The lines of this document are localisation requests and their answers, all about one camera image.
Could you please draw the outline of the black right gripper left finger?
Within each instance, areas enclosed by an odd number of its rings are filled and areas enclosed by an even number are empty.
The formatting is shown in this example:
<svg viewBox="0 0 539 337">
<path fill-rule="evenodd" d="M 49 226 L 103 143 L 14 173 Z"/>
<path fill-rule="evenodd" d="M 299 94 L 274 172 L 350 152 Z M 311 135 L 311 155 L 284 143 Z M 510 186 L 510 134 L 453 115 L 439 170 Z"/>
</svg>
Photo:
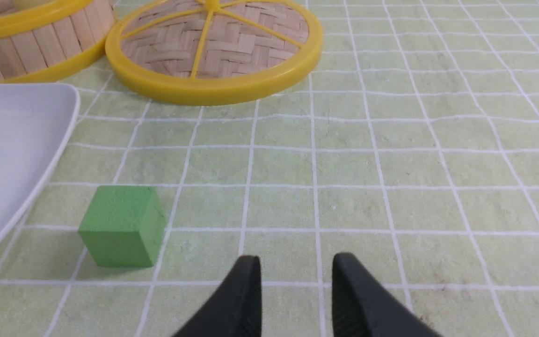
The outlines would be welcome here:
<svg viewBox="0 0 539 337">
<path fill-rule="evenodd" d="M 175 337 L 260 337 L 262 273 L 258 256 L 243 255 Z"/>
</svg>

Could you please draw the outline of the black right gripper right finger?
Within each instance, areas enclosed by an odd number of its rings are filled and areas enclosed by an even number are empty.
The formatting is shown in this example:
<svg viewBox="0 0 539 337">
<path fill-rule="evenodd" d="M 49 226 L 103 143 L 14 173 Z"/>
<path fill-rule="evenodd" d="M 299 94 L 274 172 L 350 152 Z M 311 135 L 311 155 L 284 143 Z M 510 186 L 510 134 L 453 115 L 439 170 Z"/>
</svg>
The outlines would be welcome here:
<svg viewBox="0 0 539 337">
<path fill-rule="evenodd" d="M 332 260 L 335 337 L 439 337 L 389 293 L 351 252 Z"/>
</svg>

